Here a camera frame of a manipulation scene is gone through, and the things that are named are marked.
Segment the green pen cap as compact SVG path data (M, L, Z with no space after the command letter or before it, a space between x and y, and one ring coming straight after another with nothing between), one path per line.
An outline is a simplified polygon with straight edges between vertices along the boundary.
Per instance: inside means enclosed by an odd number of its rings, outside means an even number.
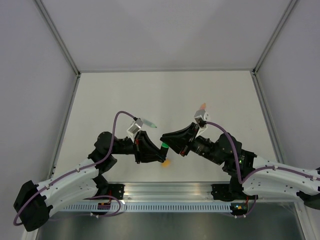
M166 143L164 143L164 142L162 142L161 147L162 147L162 148L166 148L166 149L169 148L169 146L168 146Z

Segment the black green-tipped marker pen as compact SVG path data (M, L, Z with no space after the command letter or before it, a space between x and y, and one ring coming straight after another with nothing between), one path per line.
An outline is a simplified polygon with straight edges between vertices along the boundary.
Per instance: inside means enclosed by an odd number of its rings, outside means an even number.
M161 154L161 157L166 160L167 158L167 154L168 154L168 151L169 151L170 147L169 148L163 148L162 145L160 147L160 154Z

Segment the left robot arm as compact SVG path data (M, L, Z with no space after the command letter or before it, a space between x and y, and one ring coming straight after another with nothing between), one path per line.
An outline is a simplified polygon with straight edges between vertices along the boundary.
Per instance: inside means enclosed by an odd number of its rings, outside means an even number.
M103 174L117 163L113 155L133 155L137 164L163 163L168 150L165 143L161 147L153 144L143 130L134 139L118 139L111 132L102 132L93 152L74 169L39 183L29 180L21 186L13 204L17 212L13 224L32 232L70 204L93 197L104 199L109 193L109 183Z

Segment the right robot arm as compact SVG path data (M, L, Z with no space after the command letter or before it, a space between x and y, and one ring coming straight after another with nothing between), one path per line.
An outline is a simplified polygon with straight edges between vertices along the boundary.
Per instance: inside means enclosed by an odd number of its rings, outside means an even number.
M200 136L200 125L193 122L184 129L164 133L160 140L183 157L193 152L222 167L230 180L228 184L217 183L211 186L214 200L232 202L262 198L299 199L305 206L319 210L318 168L308 170L273 162L244 150L242 143L220 125L206 121L202 126L214 126L222 134L213 142Z

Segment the orange pen cap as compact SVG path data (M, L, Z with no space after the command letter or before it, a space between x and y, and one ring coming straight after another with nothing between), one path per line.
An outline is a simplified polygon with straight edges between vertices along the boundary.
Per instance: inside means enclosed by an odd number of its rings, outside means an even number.
M171 161L169 159L166 159L162 164L161 166L164 167L164 168L167 168L168 166L170 166L171 164Z

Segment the pale green highlighter pen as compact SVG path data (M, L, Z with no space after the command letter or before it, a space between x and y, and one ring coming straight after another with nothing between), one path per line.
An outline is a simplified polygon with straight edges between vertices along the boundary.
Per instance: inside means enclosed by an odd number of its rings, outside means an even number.
M141 121L143 122L144 125L150 127L150 128L157 128L156 124L145 119L145 118L141 118Z

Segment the aluminium mounting rail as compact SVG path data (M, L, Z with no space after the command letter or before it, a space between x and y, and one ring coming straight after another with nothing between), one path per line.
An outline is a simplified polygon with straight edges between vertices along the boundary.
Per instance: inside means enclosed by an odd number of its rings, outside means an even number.
M123 184L124 201L128 202L208 202L213 182L127 182Z

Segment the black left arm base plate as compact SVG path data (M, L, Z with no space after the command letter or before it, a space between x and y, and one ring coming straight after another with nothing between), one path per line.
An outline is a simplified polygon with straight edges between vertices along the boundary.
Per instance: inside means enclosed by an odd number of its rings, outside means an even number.
M122 200L125 193L125 185L119 183L111 183L108 185L107 194L118 200Z

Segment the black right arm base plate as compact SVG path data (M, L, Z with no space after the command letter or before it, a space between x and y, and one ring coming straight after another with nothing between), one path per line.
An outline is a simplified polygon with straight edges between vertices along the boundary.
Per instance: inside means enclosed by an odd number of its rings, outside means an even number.
M254 195L245 194L241 185L231 185L226 183L212 184L211 195L214 200L220 200L223 202L255 199Z

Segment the right aluminium frame post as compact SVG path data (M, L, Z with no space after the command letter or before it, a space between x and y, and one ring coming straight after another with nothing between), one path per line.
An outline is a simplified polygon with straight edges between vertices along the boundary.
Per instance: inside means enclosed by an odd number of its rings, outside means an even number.
M277 38L280 36L285 24L287 23L288 19L290 18L292 12L294 11L295 7L299 3L299 0L290 0L288 5L286 6L283 14L281 15L280 20L278 21L274 31L272 32L267 44L265 45L261 55L259 56L254 68L252 69L251 73L255 76L260 68L262 67L265 59L267 58L269 52L271 51L273 45L275 44Z

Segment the aluminium frame post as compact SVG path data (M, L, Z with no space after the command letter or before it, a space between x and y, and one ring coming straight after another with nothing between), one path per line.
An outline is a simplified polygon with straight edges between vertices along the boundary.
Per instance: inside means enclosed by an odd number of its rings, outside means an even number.
M52 17L50 16L49 11L47 10L45 4L43 3L42 0L33 0L33 3L35 4L37 10L39 11L42 19L44 20L45 24L48 27L48 30L52 34L55 42L57 43L63 57L65 58L66 62L72 69L73 73L76 75L78 78L81 75L80 70L78 69L75 61L73 60L63 38L61 37Z
M292 12L294 11L295 7L299 3L299 0L290 0L288 5L286 6L283 14L281 15L280 20L278 21L274 31L272 32L267 44L265 45L261 55L259 56L254 68L252 69L251 73L255 76L260 68L262 67L265 59L267 58L269 52L271 51L273 45L275 44L277 38L280 36L285 24L287 23L288 19L290 18Z

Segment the left aluminium frame post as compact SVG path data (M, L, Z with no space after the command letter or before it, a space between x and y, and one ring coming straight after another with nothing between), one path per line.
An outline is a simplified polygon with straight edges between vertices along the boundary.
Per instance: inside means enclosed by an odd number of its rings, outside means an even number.
M43 3L42 0L33 0L33 3L35 4L37 10L39 11L42 19L44 20L45 24L48 27L48 30L52 34L55 42L57 43L63 57L65 58L66 62L72 69L73 73L76 75L78 78L81 75L80 70L78 69L75 61L73 60L63 38L61 37L52 17L50 16L49 11L47 10L45 4Z

